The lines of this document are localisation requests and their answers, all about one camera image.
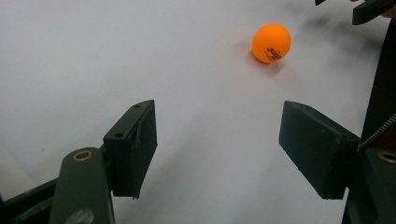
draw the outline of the screw hole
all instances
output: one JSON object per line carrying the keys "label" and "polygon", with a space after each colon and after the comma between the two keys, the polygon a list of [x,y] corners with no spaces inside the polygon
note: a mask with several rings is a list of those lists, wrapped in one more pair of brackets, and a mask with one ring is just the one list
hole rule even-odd
{"label": "screw hole", "polygon": [[74,155],[73,160],[86,161],[86,160],[89,160],[91,157],[92,157],[91,151],[80,151]]}
{"label": "screw hole", "polygon": [[384,161],[396,163],[396,155],[391,152],[379,152],[378,156]]}

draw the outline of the white surface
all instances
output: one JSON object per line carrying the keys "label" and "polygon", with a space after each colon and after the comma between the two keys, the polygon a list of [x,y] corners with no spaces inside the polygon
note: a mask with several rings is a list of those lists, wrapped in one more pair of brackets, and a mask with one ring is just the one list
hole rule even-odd
{"label": "white surface", "polygon": [[[0,143],[41,184],[155,99],[159,146],[140,200],[114,200],[117,223],[340,223],[345,202],[322,201],[277,137],[285,100],[361,134],[388,20],[352,26],[354,6],[3,0]],[[292,46],[263,65],[250,41],[273,22]]]}
{"label": "white surface", "polygon": [[9,152],[0,145],[0,194],[8,200],[16,194],[36,187],[36,184],[21,168]]}

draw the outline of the black mechanical part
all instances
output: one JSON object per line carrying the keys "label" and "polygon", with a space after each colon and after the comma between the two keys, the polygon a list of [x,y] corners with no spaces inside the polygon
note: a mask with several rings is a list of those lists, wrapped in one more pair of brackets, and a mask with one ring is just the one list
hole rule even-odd
{"label": "black mechanical part", "polygon": [[66,156],[58,179],[0,197],[0,223],[114,223],[110,191],[138,198],[157,146],[154,101],[133,105],[104,140]]}
{"label": "black mechanical part", "polygon": [[362,172],[378,213],[375,224],[396,223],[396,152],[374,148],[364,159]]}
{"label": "black mechanical part", "polygon": [[342,199],[359,137],[308,105],[286,101],[279,144],[323,199]]}
{"label": "black mechanical part", "polygon": [[154,101],[133,105],[104,137],[114,196],[139,198],[157,147]]}
{"label": "black mechanical part", "polygon": [[57,179],[4,202],[2,223],[47,223]]}
{"label": "black mechanical part", "polygon": [[364,153],[358,152],[353,160],[349,161],[349,170],[345,173],[349,177],[347,182],[349,193],[343,224],[373,224],[378,217],[372,196],[361,171],[363,162]]}
{"label": "black mechanical part", "polygon": [[[391,118],[396,114],[396,62],[394,61],[394,52],[396,52],[395,40],[396,26],[391,22],[379,56],[370,102],[367,108],[363,132],[361,134],[360,150],[372,147],[375,142],[384,135],[384,133],[387,133],[395,126],[394,122],[391,122]],[[375,134],[381,130],[384,124],[389,123],[389,121],[390,125],[385,127],[386,130],[384,132]]]}
{"label": "black mechanical part", "polygon": [[[315,0],[318,6],[326,0]],[[352,24],[361,25],[388,11],[396,4],[395,0],[367,0],[353,8]]]}
{"label": "black mechanical part", "polygon": [[111,224],[114,215],[100,149],[82,148],[64,157],[49,224]]}

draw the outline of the printed logo on ball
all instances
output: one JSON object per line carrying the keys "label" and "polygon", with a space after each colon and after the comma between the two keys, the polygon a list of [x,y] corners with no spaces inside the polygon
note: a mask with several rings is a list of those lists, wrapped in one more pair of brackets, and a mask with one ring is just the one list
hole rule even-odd
{"label": "printed logo on ball", "polygon": [[281,59],[282,56],[280,56],[279,53],[280,52],[276,52],[276,50],[273,48],[268,48],[267,51],[265,51],[267,58],[271,61],[276,61],[276,60]]}

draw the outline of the ping pong ball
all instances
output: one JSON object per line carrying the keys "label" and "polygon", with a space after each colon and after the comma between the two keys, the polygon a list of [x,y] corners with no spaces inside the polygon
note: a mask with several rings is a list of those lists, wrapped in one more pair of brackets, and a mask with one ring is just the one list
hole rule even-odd
{"label": "ping pong ball", "polygon": [[274,63],[283,59],[290,46],[289,31],[279,24],[263,26],[254,35],[251,43],[254,56],[263,63]]}

